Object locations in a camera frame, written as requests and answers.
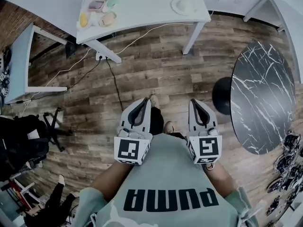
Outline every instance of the person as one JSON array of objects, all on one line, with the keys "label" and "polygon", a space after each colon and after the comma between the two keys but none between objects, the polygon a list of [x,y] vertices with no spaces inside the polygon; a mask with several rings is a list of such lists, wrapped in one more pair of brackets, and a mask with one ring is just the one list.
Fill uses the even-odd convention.
[{"label": "person", "polygon": [[79,192],[71,192],[66,200],[60,205],[61,195],[65,181],[63,175],[59,175],[58,184],[55,186],[53,193],[37,215],[29,211],[24,217],[24,223],[27,227],[58,227],[65,223],[71,209],[72,202],[79,197]]},{"label": "person", "polygon": [[115,162],[80,192],[75,227],[258,226],[243,188],[220,163],[194,164],[151,96],[151,147],[141,166]]}]

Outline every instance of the wood-patterned flooring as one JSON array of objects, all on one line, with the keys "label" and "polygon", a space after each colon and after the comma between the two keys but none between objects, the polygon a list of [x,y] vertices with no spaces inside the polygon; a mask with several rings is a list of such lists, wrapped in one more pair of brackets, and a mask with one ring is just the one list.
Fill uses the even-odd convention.
[{"label": "wood-patterned flooring", "polygon": [[[151,27],[120,32],[104,44],[118,52]],[[212,88],[215,82],[232,74],[237,56],[252,40],[269,41],[281,50],[293,67],[286,35],[284,32],[278,34],[273,27],[251,21],[244,23],[237,17],[212,15],[212,21],[206,24],[193,49],[184,56],[181,49],[189,28],[190,26],[174,25],[153,30],[120,54],[122,64],[110,61],[124,108],[134,100],[154,93],[159,97],[165,121],[174,121],[177,130],[186,133],[189,100],[202,100],[214,109]],[[45,85],[59,70],[68,69],[77,62],[86,51],[82,47],[68,60],[63,46],[45,54],[30,67],[30,85]],[[94,56],[95,53],[91,50],[86,59],[72,70],[61,73],[52,81],[52,85],[73,85],[96,65]],[[296,117],[293,128],[301,134],[302,105],[303,86],[296,83]],[[29,103],[24,115],[42,115],[43,112],[53,112],[56,107],[63,109],[63,124],[71,128],[74,135],[60,137],[61,144],[66,148],[64,152],[60,153],[51,145],[44,167],[22,176],[23,181],[34,181],[38,192],[46,195],[54,188],[58,174],[65,176],[64,194],[67,194],[87,187],[114,161],[113,139],[121,109],[106,62],[102,61],[72,90]],[[21,115],[24,105],[12,105],[11,108],[6,106],[5,110],[7,114]],[[237,141],[230,117],[218,112],[216,115],[223,135],[221,163],[237,183],[245,187],[253,205],[261,199],[269,204],[277,194],[266,194],[266,187],[277,177],[273,162],[282,153],[281,147],[266,155],[253,155]],[[265,210],[258,213],[257,217],[260,226],[276,219],[275,214],[267,218]]]}]

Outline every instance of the yellow object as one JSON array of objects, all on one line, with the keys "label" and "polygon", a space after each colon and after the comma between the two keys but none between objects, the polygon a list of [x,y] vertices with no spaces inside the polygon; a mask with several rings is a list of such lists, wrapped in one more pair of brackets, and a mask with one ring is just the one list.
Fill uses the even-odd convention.
[{"label": "yellow object", "polygon": [[80,15],[80,26],[84,28],[89,23],[87,16],[85,13],[81,13]]}]

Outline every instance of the puma logo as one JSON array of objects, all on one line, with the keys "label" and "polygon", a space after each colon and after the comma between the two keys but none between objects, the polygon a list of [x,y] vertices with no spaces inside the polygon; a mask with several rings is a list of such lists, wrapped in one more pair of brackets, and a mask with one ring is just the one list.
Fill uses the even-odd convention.
[{"label": "puma logo", "polygon": [[117,211],[117,208],[114,206],[114,201],[112,201],[110,203],[111,205],[111,211],[110,211],[110,220],[108,220],[103,227],[106,227],[109,223],[120,223],[121,225],[123,225],[124,227],[158,227],[157,224],[154,225],[149,225],[149,224],[137,224],[135,221],[133,221],[130,218],[123,218],[120,217]]}]

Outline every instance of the round table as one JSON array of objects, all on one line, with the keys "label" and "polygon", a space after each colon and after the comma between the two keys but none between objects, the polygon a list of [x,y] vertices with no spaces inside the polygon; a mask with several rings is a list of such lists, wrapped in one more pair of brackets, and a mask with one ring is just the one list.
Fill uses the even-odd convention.
[{"label": "round table", "polygon": [[214,105],[225,114],[229,108],[241,145],[253,154],[276,148],[286,136],[295,110],[294,79],[281,52],[271,44],[250,43],[238,57],[232,78],[219,81],[214,89],[231,88],[230,97],[219,104],[215,97]]}]

